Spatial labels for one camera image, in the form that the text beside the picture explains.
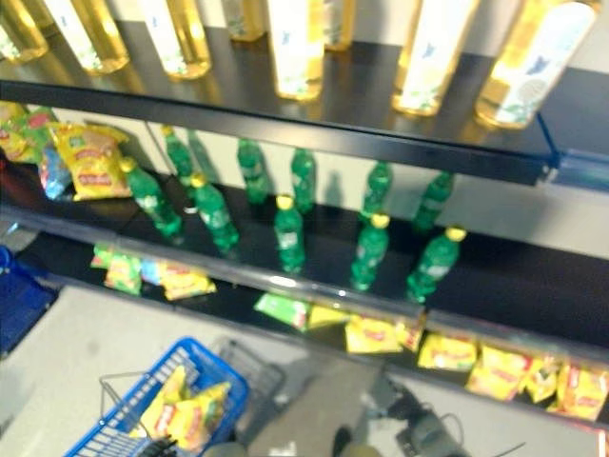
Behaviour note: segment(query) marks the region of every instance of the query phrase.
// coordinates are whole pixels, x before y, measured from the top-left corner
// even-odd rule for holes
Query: green soda bottle
[[[387,226],[389,216],[375,212],[360,233],[358,250],[351,264],[351,285],[357,290],[368,290],[377,275],[377,266],[389,245]]]
[[[422,195],[415,218],[412,220],[413,229],[416,233],[426,234],[434,227],[436,219],[444,208],[444,203],[453,191],[454,182],[455,175],[443,171],[429,183]]]
[[[195,204],[201,219],[211,232],[213,242],[220,251],[229,250],[239,240],[239,233],[230,219],[225,198],[201,173],[193,174],[190,184]]]
[[[406,298],[424,303],[427,295],[436,290],[437,284],[455,265],[459,258],[459,242],[467,232],[459,226],[451,226],[429,242],[415,270],[406,279]]]
[[[372,214],[383,210],[384,197],[391,188],[392,180],[393,174],[389,164],[383,161],[377,162],[368,174],[360,219],[367,221]]]
[[[315,202],[315,159],[308,149],[296,148],[292,158],[294,203],[302,214],[311,211]]]
[[[254,205],[262,204],[268,195],[270,183],[266,175],[263,152],[258,143],[241,138],[237,160],[246,181],[247,200]]]
[[[154,227],[166,237],[178,235],[182,230],[182,219],[173,210],[156,180],[140,169],[130,157],[121,159],[120,167],[127,177],[133,198],[152,219]]]
[[[294,199],[289,195],[277,196],[277,208],[275,234],[282,268],[290,273],[298,273],[305,262],[303,216],[294,208]]]

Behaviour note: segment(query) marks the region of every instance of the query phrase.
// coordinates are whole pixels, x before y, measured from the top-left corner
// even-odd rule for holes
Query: bottle label
[[[493,77],[513,81],[497,110],[497,121],[525,123],[535,114],[595,18],[594,10],[583,3],[554,7],[541,21],[522,64],[517,69],[495,66]]]
[[[47,0],[46,3],[57,27],[64,34],[80,65],[87,70],[99,70],[102,67],[102,61],[71,2]]]
[[[448,65],[478,0],[423,0],[400,105],[434,106]]]
[[[167,73],[184,74],[187,64],[175,34],[167,0],[140,0],[146,25],[161,64]]]
[[[9,59],[16,59],[19,57],[19,50],[10,40],[7,31],[0,26],[0,55],[4,55]]]
[[[308,88],[308,9],[308,0],[268,0],[279,92],[299,95]]]
[[[343,1],[324,0],[324,42],[327,45],[336,45],[341,41]]]

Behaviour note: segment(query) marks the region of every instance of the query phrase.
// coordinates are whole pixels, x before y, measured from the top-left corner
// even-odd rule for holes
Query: blue basket
[[[249,387],[246,380],[225,361],[212,354],[193,338],[182,338],[131,388],[123,400],[100,420],[99,425],[66,455],[78,457],[134,456],[150,444],[148,438],[131,438],[140,416],[176,367],[187,371],[187,384],[193,394],[223,381],[230,382],[222,422],[212,433],[205,448],[228,438],[237,419],[246,407]],[[200,455],[176,448],[181,457]]]

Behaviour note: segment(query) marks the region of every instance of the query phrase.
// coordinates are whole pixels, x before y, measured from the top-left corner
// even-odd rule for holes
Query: yellow bottle cap
[[[194,173],[190,176],[190,185],[194,188],[202,188],[207,182],[207,179],[202,173]]]
[[[444,234],[450,241],[456,241],[459,243],[463,240],[463,238],[465,238],[467,231],[461,226],[449,226],[446,228]]]
[[[291,209],[294,206],[294,199],[290,195],[277,195],[277,208]]]
[[[375,212],[370,218],[370,224],[375,229],[384,229],[389,225],[389,215],[384,212]]]
[[[135,169],[137,164],[131,157],[123,157],[118,163],[118,166],[121,168],[121,171],[123,173],[129,173],[130,171]]]

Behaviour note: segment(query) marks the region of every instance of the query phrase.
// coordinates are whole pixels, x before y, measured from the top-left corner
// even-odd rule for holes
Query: floor
[[[354,387],[348,401],[344,399],[344,393],[350,392],[350,388],[343,388],[342,395],[324,391],[324,376],[330,379],[333,373],[328,367],[342,364],[344,358],[316,353],[317,349],[294,344],[291,340],[282,341],[164,308],[138,305],[129,299],[64,288],[59,300],[17,349],[0,361],[0,430],[4,431],[0,435],[0,455],[63,455],[99,418],[101,390],[98,378],[101,375],[145,370],[184,335],[194,336],[212,348],[223,339],[237,339],[282,367],[296,367],[301,360],[317,357],[324,362],[316,365],[315,377],[322,381],[315,388],[322,397],[334,399],[332,405],[327,403],[330,400],[324,400],[328,410],[331,408],[337,417],[344,412],[346,423],[357,419],[353,417],[354,405],[355,410],[363,410],[365,392],[357,391],[360,387]],[[134,381],[135,378],[125,379],[114,386],[121,393]],[[520,443],[525,445],[510,453],[510,457],[599,455],[599,434],[594,430],[573,427],[542,414],[524,412],[420,380],[406,377],[400,381],[420,400],[430,403],[439,415],[452,412],[458,417],[462,423],[464,446],[472,456],[502,455]],[[327,389],[331,388],[335,387],[328,382]],[[298,397],[298,391],[293,389],[292,395]],[[297,400],[293,401],[294,409],[299,405]],[[316,412],[310,411],[311,417]],[[455,436],[459,436],[454,420],[447,419],[445,423]],[[377,421],[370,429],[368,441],[383,457],[401,455],[394,440],[397,424]],[[315,433],[311,424],[306,425],[305,431],[320,441],[321,435]],[[275,438],[274,447],[290,447],[294,440],[289,432],[283,434],[283,440]],[[326,445],[328,456],[330,445]],[[268,439],[264,446],[271,447]]]

